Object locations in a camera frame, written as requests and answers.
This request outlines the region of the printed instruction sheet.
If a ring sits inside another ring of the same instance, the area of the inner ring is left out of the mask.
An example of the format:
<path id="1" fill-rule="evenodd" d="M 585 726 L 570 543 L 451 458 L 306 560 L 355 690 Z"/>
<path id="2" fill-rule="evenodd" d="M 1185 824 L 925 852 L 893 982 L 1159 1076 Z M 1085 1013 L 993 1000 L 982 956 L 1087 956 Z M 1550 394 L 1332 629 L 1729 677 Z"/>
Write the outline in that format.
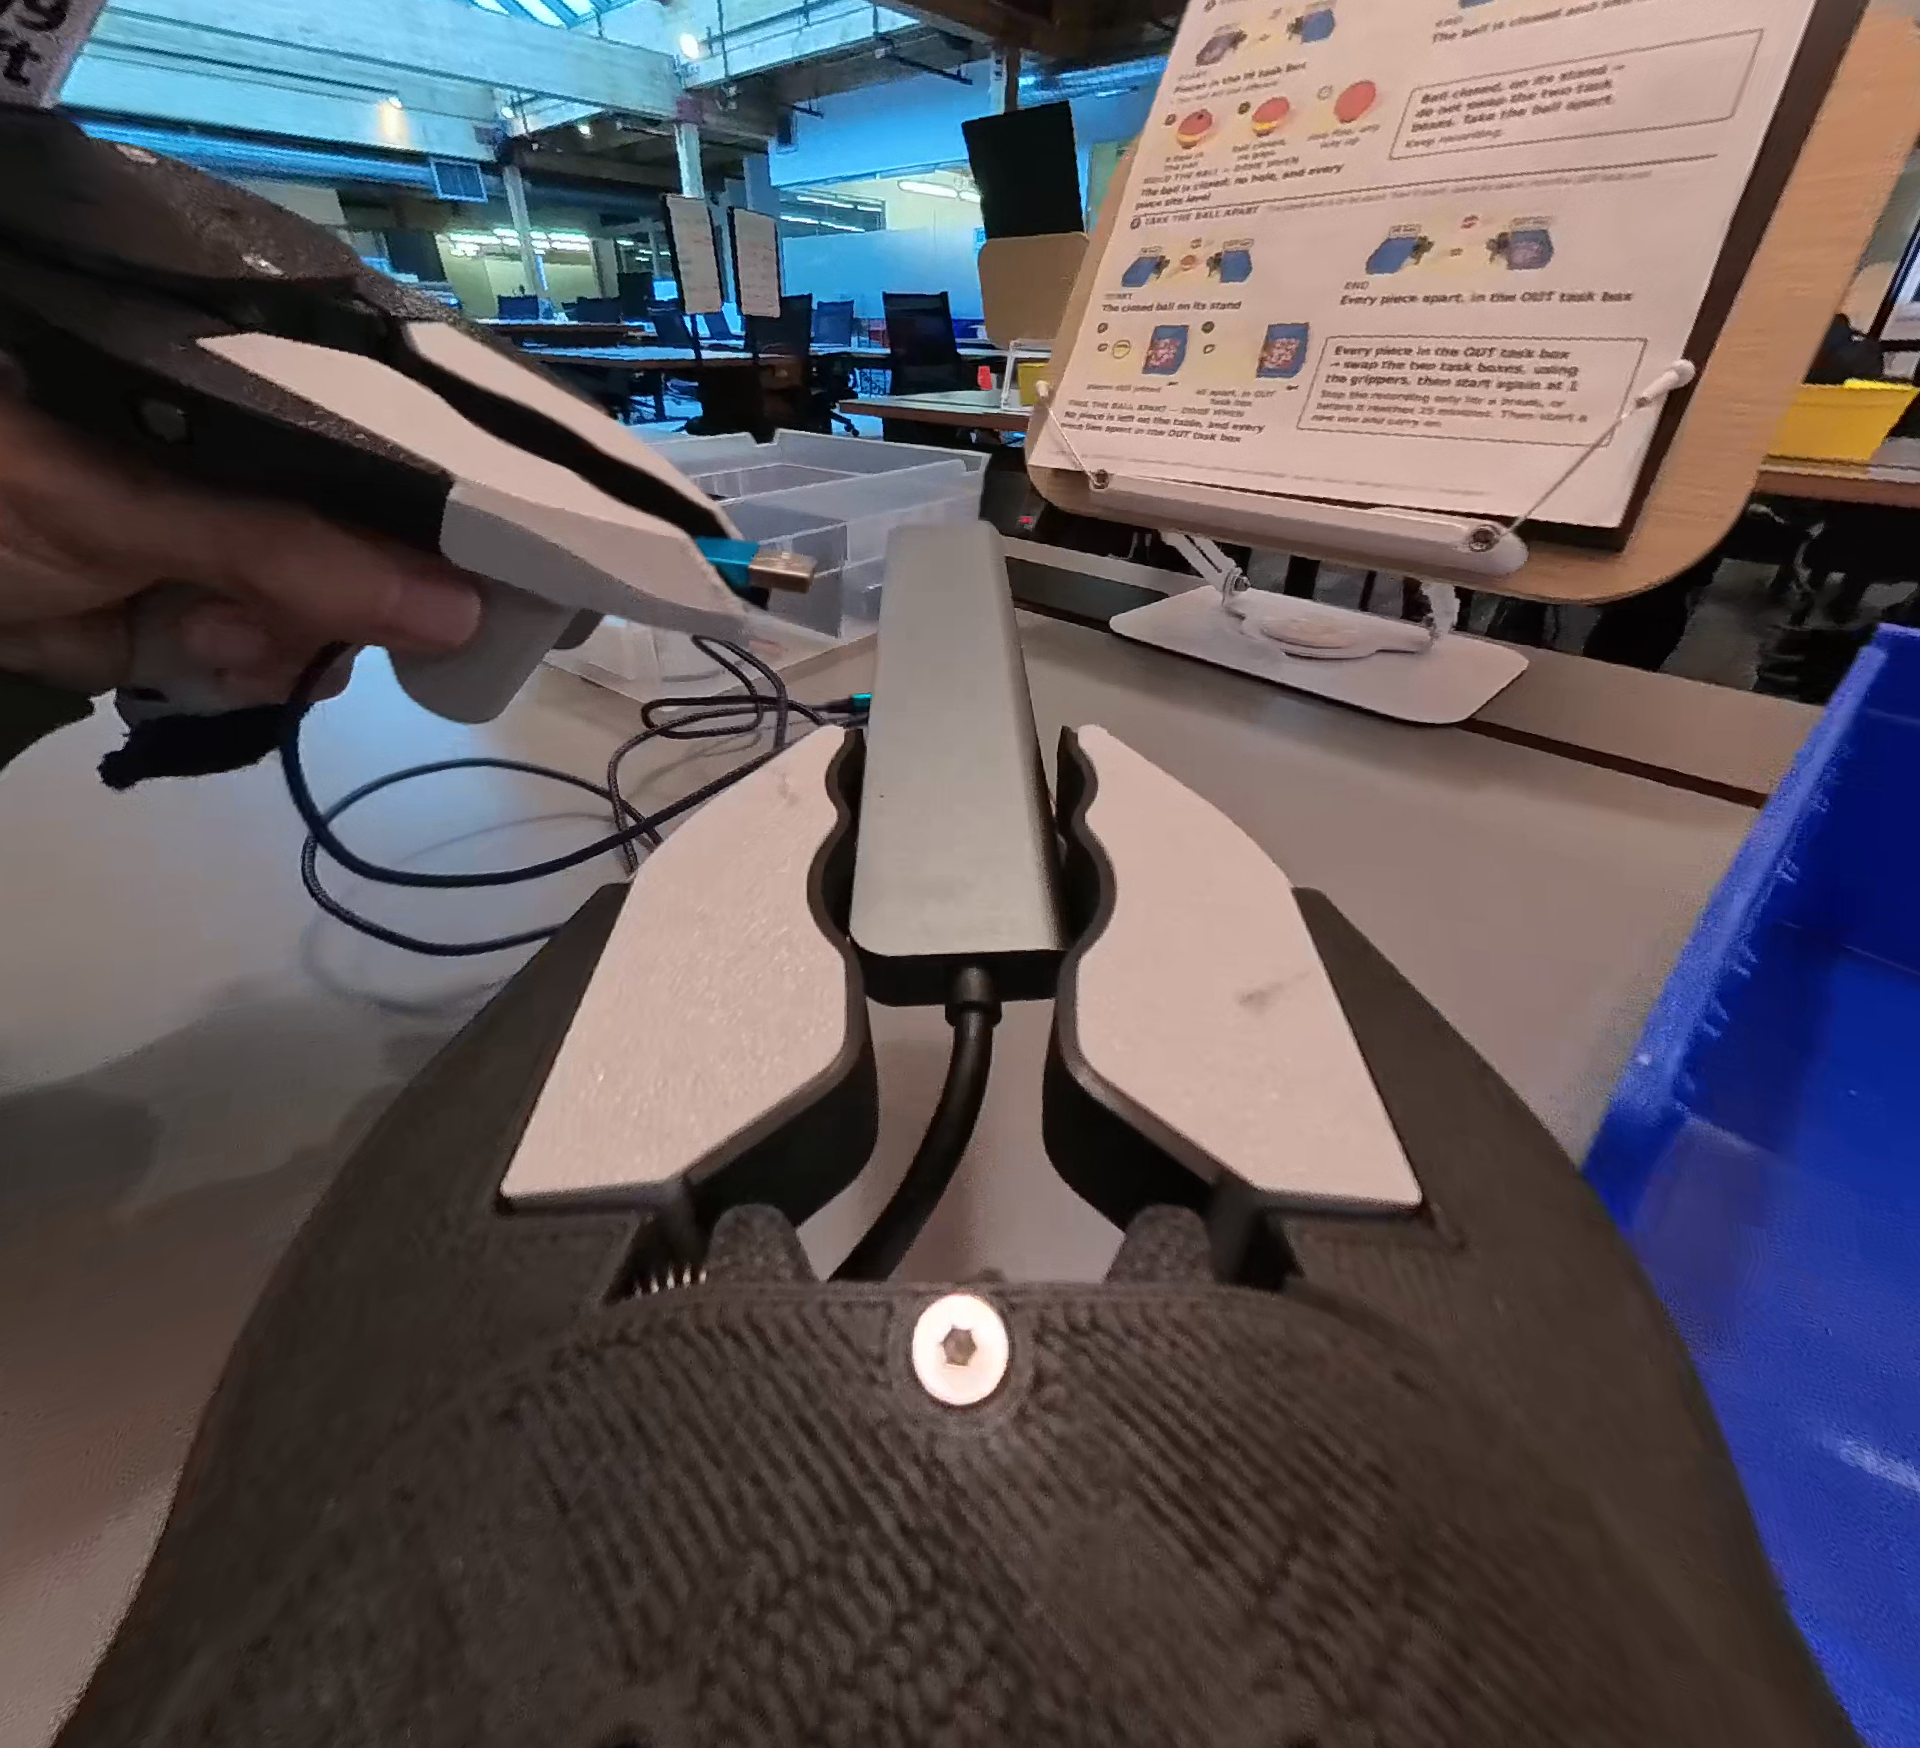
<path id="1" fill-rule="evenodd" d="M 1625 525 L 1827 0 L 1191 0 L 1046 471 Z"/>

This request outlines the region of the black office chair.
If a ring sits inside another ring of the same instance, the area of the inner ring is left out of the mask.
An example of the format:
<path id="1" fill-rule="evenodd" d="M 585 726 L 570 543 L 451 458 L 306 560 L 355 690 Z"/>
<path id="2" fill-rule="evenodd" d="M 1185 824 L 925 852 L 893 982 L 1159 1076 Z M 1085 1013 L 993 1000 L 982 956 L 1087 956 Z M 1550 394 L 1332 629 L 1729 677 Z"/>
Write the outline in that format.
<path id="1" fill-rule="evenodd" d="M 948 293 L 885 293 L 882 321 L 894 396 L 948 394 L 972 385 Z"/>

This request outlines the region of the grey desk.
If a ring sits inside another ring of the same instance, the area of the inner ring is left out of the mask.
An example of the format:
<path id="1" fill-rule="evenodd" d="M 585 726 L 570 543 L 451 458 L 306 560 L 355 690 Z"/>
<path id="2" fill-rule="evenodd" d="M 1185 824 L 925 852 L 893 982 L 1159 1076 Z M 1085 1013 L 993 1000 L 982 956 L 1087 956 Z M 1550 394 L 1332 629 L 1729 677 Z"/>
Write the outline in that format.
<path id="1" fill-rule="evenodd" d="M 1534 656 L 1414 729 L 1026 616 L 1049 755 L 1110 729 L 1344 914 L 1581 1155 L 1814 711 Z M 227 1352 L 369 1122 L 513 956 L 366 943 L 275 770 L 115 793 L 109 705 L 5 774 L 5 1744 L 138 1588 Z"/>

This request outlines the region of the wooden stand black panel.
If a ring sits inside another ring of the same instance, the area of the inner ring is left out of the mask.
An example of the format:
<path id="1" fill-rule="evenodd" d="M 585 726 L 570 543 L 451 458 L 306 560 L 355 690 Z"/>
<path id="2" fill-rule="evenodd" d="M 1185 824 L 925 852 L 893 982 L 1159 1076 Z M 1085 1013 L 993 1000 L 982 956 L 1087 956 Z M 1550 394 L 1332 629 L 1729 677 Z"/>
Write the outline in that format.
<path id="1" fill-rule="evenodd" d="M 984 226 L 984 326 L 1001 353 L 997 404 L 1013 409 L 1020 367 L 1049 359 L 1090 249 L 1073 106 L 1017 106 L 962 133 Z"/>

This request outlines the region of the clear plastic organizer box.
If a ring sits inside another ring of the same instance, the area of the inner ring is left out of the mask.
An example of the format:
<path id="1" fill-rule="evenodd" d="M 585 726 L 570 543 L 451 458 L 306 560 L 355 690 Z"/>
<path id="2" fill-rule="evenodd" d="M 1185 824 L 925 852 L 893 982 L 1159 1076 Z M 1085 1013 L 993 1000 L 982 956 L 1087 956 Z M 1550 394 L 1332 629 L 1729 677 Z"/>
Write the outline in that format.
<path id="1" fill-rule="evenodd" d="M 657 437 L 654 450 L 754 538 L 815 560 L 816 580 L 770 599 L 747 650 L 786 677 L 876 637 L 887 541 L 898 527 L 975 521 L 987 453 L 959 445 L 780 430 Z"/>

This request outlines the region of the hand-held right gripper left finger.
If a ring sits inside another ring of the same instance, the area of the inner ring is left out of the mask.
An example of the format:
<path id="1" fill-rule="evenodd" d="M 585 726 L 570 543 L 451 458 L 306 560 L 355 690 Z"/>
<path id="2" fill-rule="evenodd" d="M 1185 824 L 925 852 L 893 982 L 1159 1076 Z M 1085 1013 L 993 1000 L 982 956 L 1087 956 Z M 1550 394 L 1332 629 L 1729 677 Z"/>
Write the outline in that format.
<path id="1" fill-rule="evenodd" d="M 499 1186 L 515 1213 L 803 1224 L 876 1146 L 845 910 L 862 742 L 816 729 L 694 811 L 637 872 Z"/>

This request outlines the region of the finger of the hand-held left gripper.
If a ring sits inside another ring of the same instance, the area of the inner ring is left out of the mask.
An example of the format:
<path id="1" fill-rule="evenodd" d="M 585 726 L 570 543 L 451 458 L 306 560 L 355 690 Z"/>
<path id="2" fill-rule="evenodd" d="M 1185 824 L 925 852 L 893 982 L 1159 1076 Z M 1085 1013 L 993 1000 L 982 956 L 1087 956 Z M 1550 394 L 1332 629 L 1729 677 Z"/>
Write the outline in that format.
<path id="1" fill-rule="evenodd" d="M 822 580 L 816 558 L 740 535 L 650 444 L 468 331 L 401 331 L 382 356 L 260 331 L 199 346 L 349 440 L 438 471 L 440 556 L 473 578 L 700 635 Z"/>
<path id="2" fill-rule="evenodd" d="M 509 346 L 455 321 L 406 322 L 406 372 L 464 423 L 430 458 L 458 514 L 567 550 L 745 546 L 727 514 L 637 431 Z"/>

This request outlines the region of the blue plastic bin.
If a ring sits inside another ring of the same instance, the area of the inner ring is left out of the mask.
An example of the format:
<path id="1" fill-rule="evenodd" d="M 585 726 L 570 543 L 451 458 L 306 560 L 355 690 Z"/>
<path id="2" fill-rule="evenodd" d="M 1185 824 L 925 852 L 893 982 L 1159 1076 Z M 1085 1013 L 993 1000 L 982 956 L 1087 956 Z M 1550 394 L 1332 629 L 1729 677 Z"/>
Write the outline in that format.
<path id="1" fill-rule="evenodd" d="M 1919 1742 L 1919 637 L 1854 661 L 1692 927 L 1583 1165 L 1794 1620 Z"/>

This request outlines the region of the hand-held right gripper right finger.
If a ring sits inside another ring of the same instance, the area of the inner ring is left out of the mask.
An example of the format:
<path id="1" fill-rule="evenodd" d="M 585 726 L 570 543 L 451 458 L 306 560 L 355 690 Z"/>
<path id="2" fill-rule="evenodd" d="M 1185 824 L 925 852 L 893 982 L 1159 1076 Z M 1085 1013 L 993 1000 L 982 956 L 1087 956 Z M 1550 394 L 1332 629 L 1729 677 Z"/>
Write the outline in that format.
<path id="1" fill-rule="evenodd" d="M 1288 875 L 1109 729 L 1060 740 L 1068 950 L 1044 1146 L 1116 1229 L 1405 1218 L 1412 1165 Z"/>

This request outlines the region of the person's left hand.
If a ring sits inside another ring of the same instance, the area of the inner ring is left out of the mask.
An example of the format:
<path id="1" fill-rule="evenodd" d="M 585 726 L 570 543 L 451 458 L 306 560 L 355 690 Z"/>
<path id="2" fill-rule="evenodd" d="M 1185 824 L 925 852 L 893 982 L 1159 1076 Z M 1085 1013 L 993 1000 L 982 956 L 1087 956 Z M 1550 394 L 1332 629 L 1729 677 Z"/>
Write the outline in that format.
<path id="1" fill-rule="evenodd" d="M 481 623 L 458 571 L 314 514 L 151 471 L 15 396 L 2 418 L 5 711 L 49 729 L 92 711 L 133 677 L 136 611 L 185 591 L 187 664 L 242 705 L 283 705 L 329 647 L 314 684 L 329 701 L 361 648 L 461 650 Z"/>

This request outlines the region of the grey slim USB hub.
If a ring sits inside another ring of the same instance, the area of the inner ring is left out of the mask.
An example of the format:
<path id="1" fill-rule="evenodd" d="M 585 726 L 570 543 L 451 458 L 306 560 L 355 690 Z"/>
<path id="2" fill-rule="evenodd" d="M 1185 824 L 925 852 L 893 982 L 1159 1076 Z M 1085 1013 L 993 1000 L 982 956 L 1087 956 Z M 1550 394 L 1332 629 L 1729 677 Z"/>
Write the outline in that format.
<path id="1" fill-rule="evenodd" d="M 939 1008 L 950 1026 L 925 1136 L 837 1270 L 885 1281 L 973 1138 L 1001 1010 L 1049 1000 L 1066 953 L 1033 704 L 984 521 L 898 527 L 887 543 L 849 935 L 873 1001 Z"/>

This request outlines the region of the yellow plastic bin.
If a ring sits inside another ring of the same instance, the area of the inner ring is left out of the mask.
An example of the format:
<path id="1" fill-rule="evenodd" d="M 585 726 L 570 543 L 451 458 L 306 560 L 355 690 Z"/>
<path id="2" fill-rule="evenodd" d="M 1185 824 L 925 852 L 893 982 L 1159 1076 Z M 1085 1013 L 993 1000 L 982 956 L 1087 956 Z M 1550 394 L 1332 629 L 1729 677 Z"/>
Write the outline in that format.
<path id="1" fill-rule="evenodd" d="M 1802 385 L 1783 413 L 1768 458 L 1865 465 L 1917 404 L 1917 385 L 1847 379 Z"/>

